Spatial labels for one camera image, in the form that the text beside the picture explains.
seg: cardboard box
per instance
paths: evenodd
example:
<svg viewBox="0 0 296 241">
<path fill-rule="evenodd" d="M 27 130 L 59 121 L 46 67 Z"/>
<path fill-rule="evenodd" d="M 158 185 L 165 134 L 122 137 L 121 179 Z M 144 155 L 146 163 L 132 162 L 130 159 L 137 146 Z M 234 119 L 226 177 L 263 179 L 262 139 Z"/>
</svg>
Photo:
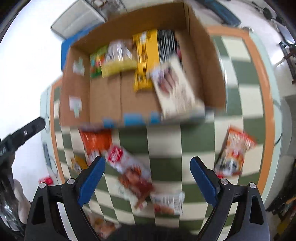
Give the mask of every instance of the cardboard box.
<svg viewBox="0 0 296 241">
<path fill-rule="evenodd" d="M 159 123 L 161 109 L 156 93 L 135 93 L 134 71 L 94 79 L 89 73 L 89 56 L 99 47 L 150 29 L 175 31 L 183 69 L 195 96 L 204 101 L 207 109 L 225 110 L 225 82 L 216 48 L 193 10 L 179 2 L 121 15 L 98 26 L 70 48 L 60 96 L 61 126 L 101 128 Z"/>
</svg>

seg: bolt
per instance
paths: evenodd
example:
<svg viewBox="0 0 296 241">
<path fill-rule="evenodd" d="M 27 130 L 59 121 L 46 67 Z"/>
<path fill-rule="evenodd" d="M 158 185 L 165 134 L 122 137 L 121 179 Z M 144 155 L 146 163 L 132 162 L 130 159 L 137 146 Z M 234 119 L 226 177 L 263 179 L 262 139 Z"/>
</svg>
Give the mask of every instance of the bolt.
<svg viewBox="0 0 296 241">
<path fill-rule="evenodd" d="M 67 183 L 68 183 L 69 185 L 72 185 L 74 182 L 75 182 L 75 179 L 73 179 L 73 178 L 70 178 L 70 179 L 67 181 Z"/>
<path fill-rule="evenodd" d="M 227 185 L 228 184 L 228 180 L 223 178 L 220 180 L 220 182 L 223 184 L 223 185 Z"/>
<path fill-rule="evenodd" d="M 251 188 L 256 188 L 256 184 L 255 183 L 250 183 L 249 184 Z"/>
<path fill-rule="evenodd" d="M 42 189 L 42 188 L 45 188 L 46 187 L 46 183 L 41 183 L 40 185 L 39 185 L 39 187 Z"/>
</svg>

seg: food package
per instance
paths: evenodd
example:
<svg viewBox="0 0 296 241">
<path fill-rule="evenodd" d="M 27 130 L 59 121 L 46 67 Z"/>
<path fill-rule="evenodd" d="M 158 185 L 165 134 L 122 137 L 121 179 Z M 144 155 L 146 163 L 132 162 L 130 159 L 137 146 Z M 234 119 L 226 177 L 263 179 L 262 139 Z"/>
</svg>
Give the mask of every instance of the food package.
<svg viewBox="0 0 296 241">
<path fill-rule="evenodd" d="M 205 111 L 205 105 L 196 99 L 186 79 L 177 56 L 155 67 L 150 72 L 154 88 L 162 109 L 163 118 L 173 118 Z"/>
<path fill-rule="evenodd" d="M 101 63 L 102 76 L 108 77 L 137 68 L 136 56 L 133 54 L 132 40 L 116 40 L 109 44 L 104 61 Z"/>
<path fill-rule="evenodd" d="M 130 201 L 131 205 L 135 208 L 133 212 L 139 213 L 143 208 L 147 206 L 146 201 L 143 201 L 142 203 L 139 202 L 137 196 L 130 189 L 125 188 L 125 186 L 121 184 L 119 180 L 117 183 L 115 183 L 115 187 L 117 188 L 118 193 L 123 199 Z"/>
<path fill-rule="evenodd" d="M 88 168 L 86 161 L 80 156 L 75 155 L 74 158 L 71 158 L 71 162 L 71 169 L 77 174 L 80 174 L 82 170 Z"/>
<path fill-rule="evenodd" d="M 133 35 L 137 46 L 138 63 L 135 75 L 134 91 L 152 90 L 153 85 L 146 74 L 156 66 L 170 60 L 177 54 L 181 59 L 179 45 L 171 30 L 149 30 Z"/>
<path fill-rule="evenodd" d="M 118 146 L 111 147 L 106 155 L 106 162 L 122 174 L 118 180 L 124 188 L 136 195 L 138 201 L 134 207 L 137 209 L 154 190 L 150 171 Z"/>
<path fill-rule="evenodd" d="M 222 152 L 214 171 L 219 178 L 240 175 L 245 153 L 254 148 L 256 142 L 246 132 L 230 126 Z"/>
<path fill-rule="evenodd" d="M 80 136 L 87 154 L 87 165 L 90 166 L 97 156 L 103 156 L 112 145 L 111 130 L 98 133 L 80 131 Z"/>
<path fill-rule="evenodd" d="M 102 48 L 99 48 L 99 50 L 96 53 L 93 53 L 90 56 L 91 59 L 91 66 L 90 66 L 90 72 L 91 72 L 91 78 L 95 78 L 102 75 L 101 70 L 101 64 L 105 60 L 105 55 L 108 50 L 108 45 L 103 46 Z"/>
<path fill-rule="evenodd" d="M 154 205 L 154 212 L 161 214 L 182 215 L 182 205 L 185 199 L 184 192 L 177 194 L 150 194 Z"/>
<path fill-rule="evenodd" d="M 109 237 L 111 233 L 121 226 L 120 224 L 107 221 L 98 215 L 94 215 L 91 212 L 85 212 L 85 215 L 96 234 L 102 239 Z"/>
</svg>

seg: orange floor border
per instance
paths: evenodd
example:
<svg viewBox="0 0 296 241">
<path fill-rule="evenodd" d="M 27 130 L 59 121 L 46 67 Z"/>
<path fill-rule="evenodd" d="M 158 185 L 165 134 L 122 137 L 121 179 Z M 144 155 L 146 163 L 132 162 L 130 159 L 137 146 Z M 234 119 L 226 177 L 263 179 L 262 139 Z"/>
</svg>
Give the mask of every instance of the orange floor border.
<svg viewBox="0 0 296 241">
<path fill-rule="evenodd" d="M 207 27 L 207 31 L 210 35 L 226 35 L 231 37 L 242 38 L 247 46 L 247 49 L 255 65 L 262 91 L 262 99 L 265 112 L 265 148 L 263 153 L 263 160 L 261 163 L 261 172 L 257 184 L 258 190 L 260 194 L 262 194 L 267 182 L 267 177 L 271 166 L 275 136 L 273 100 L 270 92 L 269 79 L 264 63 L 261 59 L 261 56 L 257 50 L 255 43 L 250 38 L 249 33 L 247 31 L 244 31 L 239 28 L 230 28 L 224 26 L 209 26 Z"/>
<path fill-rule="evenodd" d="M 52 91 L 50 93 L 50 130 L 51 130 L 51 136 L 52 136 L 52 146 L 54 149 L 54 157 L 56 159 L 57 163 L 57 170 L 59 173 L 59 176 L 61 178 L 62 183 L 65 183 L 65 177 L 64 173 L 62 170 L 61 162 L 59 160 L 59 154 L 57 151 L 57 140 L 55 136 L 55 131 L 54 131 L 54 91 L 57 87 L 62 85 L 62 78 L 58 79 L 55 83 L 52 85 Z"/>
</svg>

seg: checkered floor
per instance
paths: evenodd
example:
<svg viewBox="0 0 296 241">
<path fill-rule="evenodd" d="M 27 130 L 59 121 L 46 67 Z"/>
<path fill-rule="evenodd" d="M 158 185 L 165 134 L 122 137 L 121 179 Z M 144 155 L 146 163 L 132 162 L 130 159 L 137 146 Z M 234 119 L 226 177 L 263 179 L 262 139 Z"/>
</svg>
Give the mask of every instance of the checkered floor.
<svg viewBox="0 0 296 241">
<path fill-rule="evenodd" d="M 209 113 L 204 123 L 150 126 L 113 130 L 113 143 L 125 147 L 152 173 L 156 190 L 174 193 L 185 192 L 182 216 L 154 215 L 153 206 L 135 214 L 130 203 L 121 198 L 114 189 L 118 173 L 106 165 L 86 209 L 120 223 L 154 223 L 160 226 L 183 227 L 198 233 L 209 217 L 212 207 L 208 205 L 193 176 L 189 162 L 199 156 L 208 168 L 213 168 L 221 150 L 229 125 L 244 129 L 255 137 L 258 145 L 247 152 L 243 173 L 229 179 L 232 184 L 257 183 L 265 143 L 265 117 L 257 72 L 241 38 L 212 36 L 220 52 L 227 77 L 227 112 Z M 71 157 L 85 158 L 83 143 L 77 129 L 61 128 L 59 125 L 59 92 L 54 92 L 54 128 L 58 155 L 65 179 L 77 177 L 68 166 Z M 233 204 L 220 236 L 227 235 L 232 224 L 237 204 Z"/>
</svg>

